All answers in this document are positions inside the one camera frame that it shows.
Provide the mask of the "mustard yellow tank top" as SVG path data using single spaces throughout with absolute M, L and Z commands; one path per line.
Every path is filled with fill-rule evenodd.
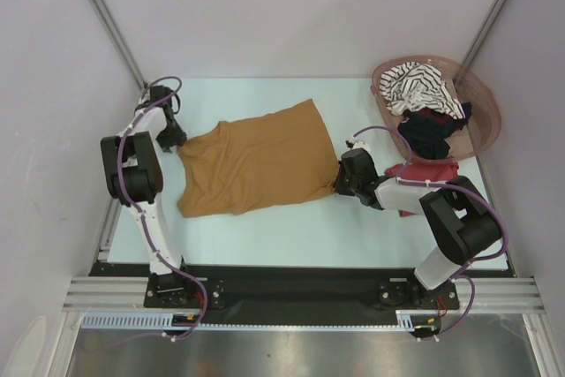
M 330 196 L 339 163 L 313 100 L 233 122 L 178 149 L 185 190 L 181 215 L 241 215 L 266 207 L 301 204 Z

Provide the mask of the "red tank top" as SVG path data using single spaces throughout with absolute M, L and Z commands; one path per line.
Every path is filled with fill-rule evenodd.
M 385 169 L 384 174 L 387 176 L 396 176 L 399 171 L 403 168 L 403 164 L 398 163 L 392 167 Z M 424 164 L 410 164 L 404 173 L 401 175 L 402 178 L 406 178 L 413 181 L 426 181 L 430 180 L 433 182 L 445 182 L 449 181 L 458 176 L 459 164 L 457 162 L 452 162 L 442 165 L 424 165 Z M 399 211 L 399 216 L 404 218 L 407 216 L 414 215 L 409 211 Z

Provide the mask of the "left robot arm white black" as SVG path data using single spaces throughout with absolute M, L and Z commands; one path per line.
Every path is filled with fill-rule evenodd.
M 155 151 L 170 153 L 186 142 L 179 111 L 178 91 L 157 80 L 146 85 L 126 128 L 100 142 L 109 195 L 130 212 L 149 254 L 146 308 L 185 307 L 195 295 L 194 283 L 180 275 L 185 261 L 162 209 L 164 178 Z

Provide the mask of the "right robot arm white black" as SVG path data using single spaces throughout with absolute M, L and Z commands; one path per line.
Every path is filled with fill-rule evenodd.
M 422 215 L 433 234 L 436 246 L 412 277 L 380 286 L 383 308 L 428 307 L 442 287 L 479 260 L 483 251 L 499 240 L 507 242 L 496 211 L 464 176 L 424 182 L 380 175 L 367 150 L 357 147 L 341 156 L 335 191 L 372 209 Z

